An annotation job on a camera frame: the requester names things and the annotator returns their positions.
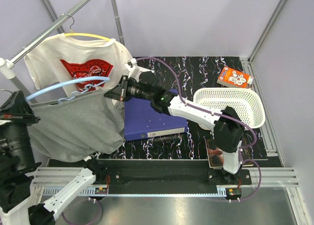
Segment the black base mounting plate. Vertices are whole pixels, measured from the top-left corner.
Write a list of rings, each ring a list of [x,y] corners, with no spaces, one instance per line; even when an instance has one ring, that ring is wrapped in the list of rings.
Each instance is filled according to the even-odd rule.
[[[252,184],[248,169],[231,175],[207,160],[50,160],[45,172],[48,186],[64,184],[55,197],[226,197],[228,188]]]

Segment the white plastic basket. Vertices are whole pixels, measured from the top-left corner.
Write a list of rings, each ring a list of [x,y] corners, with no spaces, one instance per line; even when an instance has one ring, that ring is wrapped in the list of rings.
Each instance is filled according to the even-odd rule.
[[[201,88],[195,92],[193,102],[216,111],[232,107],[240,120],[252,129],[261,127],[265,122],[261,98],[251,89]]]

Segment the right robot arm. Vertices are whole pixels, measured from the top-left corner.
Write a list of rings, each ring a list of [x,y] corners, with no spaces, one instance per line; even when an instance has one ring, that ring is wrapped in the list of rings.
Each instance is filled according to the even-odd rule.
[[[151,72],[143,72],[138,80],[122,76],[119,83],[104,96],[117,101],[129,101],[132,98],[148,100],[153,110],[160,114],[185,118],[209,128],[223,155],[222,169],[212,174],[210,180],[222,185],[234,184],[240,179],[242,163],[239,148],[245,128],[232,107],[212,111],[184,100],[178,93],[164,89]]]

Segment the yellow plastic hanger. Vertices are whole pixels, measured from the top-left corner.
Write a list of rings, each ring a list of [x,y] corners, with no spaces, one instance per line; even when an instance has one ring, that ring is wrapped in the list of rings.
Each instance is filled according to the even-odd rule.
[[[96,34],[90,34],[90,33],[74,33],[72,30],[72,26],[75,23],[75,20],[73,18],[73,16],[71,16],[70,14],[64,13],[61,14],[62,16],[66,15],[69,16],[70,18],[72,18],[73,23],[70,25],[70,33],[64,33],[64,35],[66,37],[70,37],[70,36],[82,36],[82,37],[90,37],[90,38],[95,38],[95,39],[100,39],[100,40],[105,40],[105,41],[110,41],[110,38],[104,37],[104,36],[100,36],[100,35],[96,35]]]

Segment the light blue plastic hanger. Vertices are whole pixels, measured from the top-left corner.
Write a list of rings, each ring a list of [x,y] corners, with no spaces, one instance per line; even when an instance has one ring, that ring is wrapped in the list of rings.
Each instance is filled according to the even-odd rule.
[[[88,81],[100,81],[100,82],[97,83],[97,84],[86,84],[84,86],[84,88],[83,88],[83,91],[80,91],[80,92],[74,91],[71,94],[70,98],[62,98],[62,99],[59,99],[58,102],[61,102],[62,100],[72,100],[72,99],[74,99],[76,97],[74,95],[74,93],[80,93],[80,94],[87,93],[90,88],[96,88],[96,87],[98,87],[98,86],[100,86],[102,84],[105,84],[107,81],[110,81],[110,78],[109,77],[105,77],[105,76],[81,77],[81,78],[65,81],[65,82],[62,82],[62,83],[54,84],[54,85],[52,85],[50,87],[44,88],[42,90],[39,90],[39,91],[37,91],[37,92],[27,96],[26,97],[26,101],[31,101],[31,100],[35,99],[36,97],[38,97],[38,96],[40,96],[42,94],[45,94],[47,92],[50,92],[52,90],[55,90],[55,89],[58,89],[58,88],[61,88],[61,87],[64,87],[64,86],[77,84],[77,83],[88,82]]]

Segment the white t shirt red print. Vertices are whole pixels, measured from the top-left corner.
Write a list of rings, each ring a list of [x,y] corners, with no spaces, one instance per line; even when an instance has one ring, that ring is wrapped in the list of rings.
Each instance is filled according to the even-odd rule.
[[[84,41],[57,34],[41,42],[24,61],[38,90],[72,79],[103,76],[110,80],[99,88],[109,91],[130,73],[125,64],[132,58],[115,39]]]

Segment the dark brown book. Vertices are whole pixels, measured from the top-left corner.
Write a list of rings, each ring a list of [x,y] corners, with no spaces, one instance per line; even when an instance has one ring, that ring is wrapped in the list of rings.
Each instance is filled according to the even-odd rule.
[[[222,150],[216,145],[214,139],[206,140],[207,156],[210,168],[222,168],[223,167],[223,153]],[[241,161],[252,159],[252,150],[245,148],[240,152]]]

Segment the metal clothes rack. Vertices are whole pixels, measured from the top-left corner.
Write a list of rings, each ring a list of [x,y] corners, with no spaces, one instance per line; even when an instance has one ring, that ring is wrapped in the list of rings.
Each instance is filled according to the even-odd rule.
[[[31,95],[32,92],[21,82],[22,77],[32,80],[24,57],[46,38],[53,36],[52,33],[70,17],[66,15],[60,16],[50,27],[37,34],[28,46],[23,48],[12,59],[9,59],[5,53],[12,48],[19,37],[26,34],[27,25],[32,22],[27,17],[34,16],[38,18],[40,11],[30,12],[28,9],[30,4],[27,0],[0,1],[2,3],[0,7],[0,102],[4,103],[11,95],[10,93],[14,91],[23,91],[25,96]],[[91,0],[81,0],[67,14],[72,16],[89,1]]]

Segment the grey t shirt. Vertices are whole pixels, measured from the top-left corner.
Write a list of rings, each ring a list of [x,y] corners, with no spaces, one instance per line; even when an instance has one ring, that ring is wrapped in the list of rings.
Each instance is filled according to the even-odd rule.
[[[31,146],[63,162],[77,162],[96,152],[111,154],[124,141],[124,104],[103,90],[73,100],[31,106],[39,123],[29,126]]]

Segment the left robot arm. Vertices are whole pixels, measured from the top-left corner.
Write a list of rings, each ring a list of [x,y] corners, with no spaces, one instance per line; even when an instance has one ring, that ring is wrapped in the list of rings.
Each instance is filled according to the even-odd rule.
[[[29,206],[35,162],[28,126],[40,121],[22,91],[10,93],[0,107],[0,221],[4,225],[53,225],[87,186],[109,183],[106,167],[88,157],[77,176],[50,199]]]

